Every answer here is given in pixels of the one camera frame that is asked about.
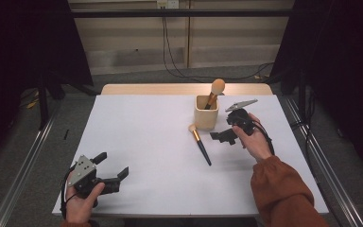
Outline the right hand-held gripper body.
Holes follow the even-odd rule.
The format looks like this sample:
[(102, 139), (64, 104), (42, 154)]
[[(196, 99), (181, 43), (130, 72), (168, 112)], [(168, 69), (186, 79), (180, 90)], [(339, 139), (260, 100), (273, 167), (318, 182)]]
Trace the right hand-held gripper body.
[(234, 103), (232, 106), (225, 110), (228, 113), (227, 123), (229, 125), (236, 125), (241, 128), (247, 135), (252, 135), (256, 124), (254, 120), (249, 117), (245, 107), (257, 102), (257, 99), (240, 101)]

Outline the yellow floor tape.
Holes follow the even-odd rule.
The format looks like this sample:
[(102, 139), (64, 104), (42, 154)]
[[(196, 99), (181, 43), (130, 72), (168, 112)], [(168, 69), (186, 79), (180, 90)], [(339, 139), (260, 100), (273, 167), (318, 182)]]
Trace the yellow floor tape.
[(34, 97), (26, 104), (27, 109), (32, 109), (39, 102), (40, 93), (36, 92)]

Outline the large fluffy makeup brush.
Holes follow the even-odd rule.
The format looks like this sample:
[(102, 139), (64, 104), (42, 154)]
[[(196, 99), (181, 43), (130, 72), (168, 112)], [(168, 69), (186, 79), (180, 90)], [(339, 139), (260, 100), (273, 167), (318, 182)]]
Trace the large fluffy makeup brush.
[(220, 95), (225, 89), (225, 81), (223, 79), (215, 79), (211, 86), (211, 93), (208, 97), (205, 110), (210, 110), (213, 104), (216, 102), (217, 96)]

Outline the person's right hand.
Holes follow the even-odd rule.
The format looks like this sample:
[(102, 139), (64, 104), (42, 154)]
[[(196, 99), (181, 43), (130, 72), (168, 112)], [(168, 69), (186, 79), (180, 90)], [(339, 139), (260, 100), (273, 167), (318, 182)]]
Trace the person's right hand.
[(251, 135), (247, 135), (238, 126), (233, 126), (233, 132), (240, 139), (243, 148), (249, 152), (257, 163), (260, 163), (271, 156), (271, 151), (268, 141), (263, 134), (264, 129), (260, 124), (260, 120), (252, 113), (248, 113), (248, 116), (255, 123), (253, 133)]

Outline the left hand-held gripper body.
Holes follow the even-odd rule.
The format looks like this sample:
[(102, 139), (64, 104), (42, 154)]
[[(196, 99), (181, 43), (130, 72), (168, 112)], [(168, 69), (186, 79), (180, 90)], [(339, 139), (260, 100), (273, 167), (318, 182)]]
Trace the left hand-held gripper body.
[(94, 187), (99, 183), (105, 184), (101, 192), (102, 195), (118, 192), (121, 181), (117, 177), (110, 179), (98, 178), (96, 176), (96, 166), (91, 162), (91, 159), (85, 155), (81, 155), (75, 163), (73, 174), (68, 185), (73, 186), (82, 197), (88, 197)]

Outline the metal floor rail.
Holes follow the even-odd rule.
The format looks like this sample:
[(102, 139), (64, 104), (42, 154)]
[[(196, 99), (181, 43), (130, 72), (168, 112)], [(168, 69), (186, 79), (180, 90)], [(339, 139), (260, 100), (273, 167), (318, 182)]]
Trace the metal floor rail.
[(40, 151), (51, 131), (60, 108), (61, 101), (55, 101), (51, 109), (51, 115), (48, 117), (45, 125), (38, 131), (20, 170), (17, 172), (16, 177), (9, 188), (9, 192), (0, 203), (0, 227), (7, 226), (9, 217), (25, 188), (31, 169), (34, 167), (36, 160), (38, 159)]
[(363, 219), (325, 156), (310, 126), (299, 115), (299, 107), (295, 100), (292, 97), (285, 97), (285, 105), (288, 108), (288, 112), (294, 118), (292, 129), (299, 129), (303, 137), (304, 145), (302, 153), (306, 162), (309, 164), (311, 173), (315, 176), (314, 164), (316, 164), (337, 201), (345, 220), (348, 222), (348, 226), (363, 227)]

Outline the white table mat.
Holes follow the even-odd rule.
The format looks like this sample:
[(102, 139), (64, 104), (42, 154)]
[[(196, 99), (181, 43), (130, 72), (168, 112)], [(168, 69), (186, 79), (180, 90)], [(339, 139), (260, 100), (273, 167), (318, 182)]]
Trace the white table mat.
[(254, 158), (201, 131), (201, 151), (188, 130), (194, 96), (102, 95), (95, 100), (77, 156), (107, 158), (100, 178), (127, 168), (117, 193), (103, 195), (93, 213), (122, 218), (253, 217)]

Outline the black metal stand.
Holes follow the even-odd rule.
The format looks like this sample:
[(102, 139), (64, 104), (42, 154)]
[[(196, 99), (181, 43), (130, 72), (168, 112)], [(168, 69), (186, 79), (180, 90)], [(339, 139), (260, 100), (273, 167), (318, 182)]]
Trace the black metal stand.
[(38, 79), (38, 93), (39, 93), (39, 103), (40, 103), (40, 130), (42, 130), (47, 121), (49, 119), (49, 111), (47, 104), (47, 94), (46, 94), (46, 86), (43, 74), (39, 75)]

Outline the black curtain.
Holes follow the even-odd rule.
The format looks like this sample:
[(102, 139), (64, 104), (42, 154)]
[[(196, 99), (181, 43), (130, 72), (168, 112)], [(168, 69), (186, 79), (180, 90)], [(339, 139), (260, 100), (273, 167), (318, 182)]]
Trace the black curtain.
[(271, 75), (306, 82), (363, 160), (363, 0), (294, 0)]
[(93, 83), (68, 0), (0, 0), (0, 143), (26, 89)]

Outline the white wall outlet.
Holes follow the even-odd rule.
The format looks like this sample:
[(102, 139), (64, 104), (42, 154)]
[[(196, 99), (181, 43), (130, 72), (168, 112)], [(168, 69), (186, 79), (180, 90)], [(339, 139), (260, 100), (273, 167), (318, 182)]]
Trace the white wall outlet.
[(179, 0), (157, 0), (158, 9), (179, 9)]

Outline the small slim makeup brush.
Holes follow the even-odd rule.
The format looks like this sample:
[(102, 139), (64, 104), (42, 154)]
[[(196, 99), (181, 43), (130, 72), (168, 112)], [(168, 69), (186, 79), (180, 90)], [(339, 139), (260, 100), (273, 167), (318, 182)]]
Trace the small slim makeup brush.
[(211, 166), (211, 165), (212, 165), (212, 162), (211, 162), (211, 160), (210, 160), (210, 158), (209, 158), (209, 155), (208, 155), (208, 153), (207, 153), (207, 151), (206, 151), (205, 146), (203, 145), (203, 143), (202, 143), (202, 141), (201, 141), (201, 139), (200, 139), (200, 137), (199, 137), (199, 133), (198, 133), (198, 131), (197, 131), (196, 126), (195, 126), (194, 124), (191, 124), (191, 125), (188, 127), (188, 130), (189, 130), (189, 131), (193, 134), (193, 136), (194, 136), (194, 138), (195, 138), (195, 140), (196, 140), (196, 142), (197, 142), (197, 145), (198, 145), (198, 147), (199, 147), (199, 150), (201, 151), (201, 153), (202, 153), (202, 155), (203, 155), (203, 157), (204, 157), (205, 161), (207, 162), (207, 164), (208, 164), (209, 166)]

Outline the beige square cup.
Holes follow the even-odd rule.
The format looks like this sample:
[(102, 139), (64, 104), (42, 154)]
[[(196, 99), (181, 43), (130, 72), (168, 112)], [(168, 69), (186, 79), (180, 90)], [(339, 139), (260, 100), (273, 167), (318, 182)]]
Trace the beige square cup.
[(217, 101), (206, 110), (207, 100), (207, 96), (196, 96), (194, 110), (194, 124), (196, 128), (205, 131), (212, 130), (215, 127), (219, 110)]

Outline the black horizontal bar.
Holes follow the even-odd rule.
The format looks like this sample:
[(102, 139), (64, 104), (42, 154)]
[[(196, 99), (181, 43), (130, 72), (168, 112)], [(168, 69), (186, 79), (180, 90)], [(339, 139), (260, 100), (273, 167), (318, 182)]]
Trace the black horizontal bar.
[(291, 9), (130, 9), (98, 10), (72, 9), (75, 18), (131, 18), (131, 17), (288, 17)]

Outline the person's left hand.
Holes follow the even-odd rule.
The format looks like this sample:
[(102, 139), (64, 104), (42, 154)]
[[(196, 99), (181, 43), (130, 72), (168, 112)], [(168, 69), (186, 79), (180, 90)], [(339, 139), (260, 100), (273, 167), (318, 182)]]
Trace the person's left hand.
[(78, 197), (74, 187), (68, 187), (66, 189), (67, 203), (65, 220), (74, 223), (89, 222), (95, 200), (101, 194), (104, 187), (104, 183), (97, 184), (86, 199)]

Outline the light wooden table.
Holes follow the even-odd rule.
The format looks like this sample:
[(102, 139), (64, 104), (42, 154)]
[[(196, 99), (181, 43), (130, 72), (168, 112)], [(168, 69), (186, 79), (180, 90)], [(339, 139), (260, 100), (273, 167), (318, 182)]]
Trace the light wooden table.
[[(210, 83), (141, 83), (106, 84), (102, 95), (209, 95)], [(223, 91), (227, 96), (272, 95), (265, 83), (227, 83)]]

